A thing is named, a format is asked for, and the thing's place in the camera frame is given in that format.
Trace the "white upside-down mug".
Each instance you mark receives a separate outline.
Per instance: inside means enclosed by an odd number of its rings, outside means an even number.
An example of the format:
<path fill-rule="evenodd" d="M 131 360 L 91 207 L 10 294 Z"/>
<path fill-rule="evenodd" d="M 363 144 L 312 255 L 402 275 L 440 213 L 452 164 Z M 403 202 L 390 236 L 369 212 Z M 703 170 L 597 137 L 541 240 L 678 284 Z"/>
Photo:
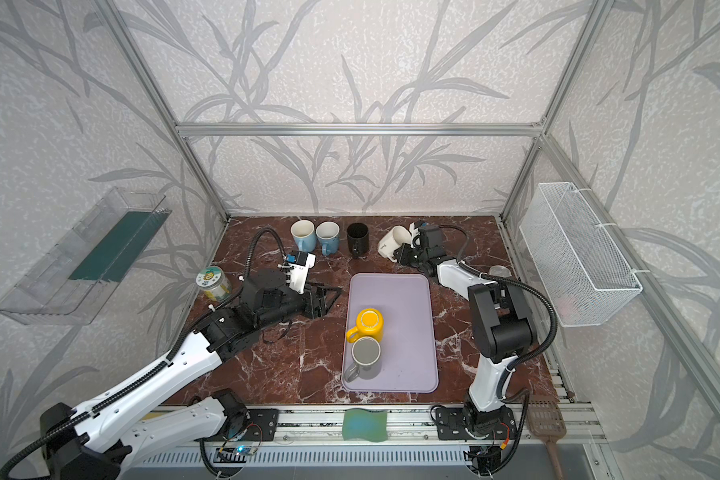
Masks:
<path fill-rule="evenodd" d="M 394 226 L 379 241 L 377 251 L 383 258 L 396 263 L 395 251 L 403 245 L 410 245 L 411 242 L 412 236 L 408 229 Z"/>

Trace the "blue patterned mug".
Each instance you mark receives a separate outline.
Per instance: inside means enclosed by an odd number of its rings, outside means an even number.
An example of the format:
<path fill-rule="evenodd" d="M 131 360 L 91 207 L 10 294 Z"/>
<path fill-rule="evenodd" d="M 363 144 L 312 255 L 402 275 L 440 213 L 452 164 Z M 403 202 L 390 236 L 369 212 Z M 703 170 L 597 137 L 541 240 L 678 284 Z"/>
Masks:
<path fill-rule="evenodd" d="M 340 226 L 333 221 L 322 222 L 315 230 L 324 256 L 338 252 L 340 246 Z"/>

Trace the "light blue mug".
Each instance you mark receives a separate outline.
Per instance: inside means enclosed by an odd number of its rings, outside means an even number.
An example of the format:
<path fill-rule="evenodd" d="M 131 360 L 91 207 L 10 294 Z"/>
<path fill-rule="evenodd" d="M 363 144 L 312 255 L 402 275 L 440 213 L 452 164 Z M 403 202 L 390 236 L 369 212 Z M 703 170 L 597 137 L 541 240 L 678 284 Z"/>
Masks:
<path fill-rule="evenodd" d="M 318 243 L 315 225 L 310 220 L 298 220 L 291 225 L 290 232 L 300 252 L 312 253 Z"/>

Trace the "grey mug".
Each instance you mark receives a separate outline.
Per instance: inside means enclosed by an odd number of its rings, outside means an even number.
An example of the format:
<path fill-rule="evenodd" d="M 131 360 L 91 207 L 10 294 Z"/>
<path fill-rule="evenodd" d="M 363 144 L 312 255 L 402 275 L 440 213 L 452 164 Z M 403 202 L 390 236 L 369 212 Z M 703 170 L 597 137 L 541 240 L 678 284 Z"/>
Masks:
<path fill-rule="evenodd" d="M 362 337 L 355 341 L 351 347 L 351 361 L 343 372 L 345 382 L 355 380 L 370 380 L 378 376 L 381 371 L 380 343 L 372 337 Z"/>

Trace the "black mug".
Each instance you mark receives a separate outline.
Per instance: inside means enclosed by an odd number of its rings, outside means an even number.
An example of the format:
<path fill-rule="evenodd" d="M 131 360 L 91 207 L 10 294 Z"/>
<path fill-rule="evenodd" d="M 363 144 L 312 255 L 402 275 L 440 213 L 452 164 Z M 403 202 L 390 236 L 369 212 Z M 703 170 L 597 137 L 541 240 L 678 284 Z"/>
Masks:
<path fill-rule="evenodd" d="M 347 244 L 352 258 L 365 256 L 370 249 L 369 228 L 365 223 L 355 222 L 347 227 Z"/>

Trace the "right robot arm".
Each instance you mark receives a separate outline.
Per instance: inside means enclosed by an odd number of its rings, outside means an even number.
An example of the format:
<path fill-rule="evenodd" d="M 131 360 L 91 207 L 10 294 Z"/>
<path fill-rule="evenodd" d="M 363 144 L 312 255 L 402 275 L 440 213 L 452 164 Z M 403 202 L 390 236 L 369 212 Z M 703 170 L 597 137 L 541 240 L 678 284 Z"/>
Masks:
<path fill-rule="evenodd" d="M 395 248 L 393 259 L 417 269 L 427 277 L 466 299 L 471 313 L 473 340 L 480 353 L 478 371 L 470 385 L 463 412 L 466 428 L 482 436 L 499 421 L 510 401 L 508 383 L 516 367 L 541 355 L 556 338 L 559 317 L 553 303 L 540 291 L 515 280 L 485 273 L 468 265 L 463 255 L 469 233 L 460 226 L 465 241 L 455 256 L 445 247 L 445 225 L 416 221 L 409 226 L 411 238 Z M 536 329 L 526 296 L 530 294 L 547 310 L 550 326 L 545 339 L 536 344 Z"/>

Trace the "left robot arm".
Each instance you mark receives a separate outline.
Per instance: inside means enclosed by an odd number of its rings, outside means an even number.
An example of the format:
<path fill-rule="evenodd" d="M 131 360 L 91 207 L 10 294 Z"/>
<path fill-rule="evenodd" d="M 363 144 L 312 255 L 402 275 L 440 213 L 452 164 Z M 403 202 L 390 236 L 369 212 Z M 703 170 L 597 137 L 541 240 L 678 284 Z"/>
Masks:
<path fill-rule="evenodd" d="M 246 410 L 229 390 L 146 420 L 154 407 L 196 378 L 252 347 L 264 329 L 294 318 L 326 316 L 343 290 L 308 279 L 311 253 L 282 251 L 274 269 L 252 271 L 263 227 L 248 248 L 240 288 L 184 328 L 171 349 L 151 364 L 98 396 L 75 407 L 58 403 L 40 420 L 41 435 L 0 468 L 0 479 L 40 451 L 50 479 L 116 479 L 138 461 L 175 445 L 220 434 L 245 424 Z"/>

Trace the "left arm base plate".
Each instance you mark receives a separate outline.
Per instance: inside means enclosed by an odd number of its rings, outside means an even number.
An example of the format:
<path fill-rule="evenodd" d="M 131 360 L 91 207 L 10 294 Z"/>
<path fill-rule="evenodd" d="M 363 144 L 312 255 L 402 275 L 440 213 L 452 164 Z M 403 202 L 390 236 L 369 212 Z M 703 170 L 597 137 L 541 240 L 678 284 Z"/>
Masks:
<path fill-rule="evenodd" d="M 232 440 L 240 442 L 272 442 L 278 426 L 280 411 L 275 408 L 251 409 L 240 433 Z"/>

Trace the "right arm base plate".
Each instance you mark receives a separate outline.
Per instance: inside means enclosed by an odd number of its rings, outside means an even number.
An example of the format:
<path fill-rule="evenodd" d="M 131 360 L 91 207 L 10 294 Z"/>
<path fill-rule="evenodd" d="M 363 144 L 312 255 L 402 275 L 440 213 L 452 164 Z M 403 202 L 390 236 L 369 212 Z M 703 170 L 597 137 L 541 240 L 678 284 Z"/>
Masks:
<path fill-rule="evenodd" d="M 429 410 L 439 440 L 494 440 L 507 441 L 517 437 L 517 422 L 508 406 L 492 412 L 477 412 L 472 422 L 471 413 L 463 407 L 434 405 Z"/>

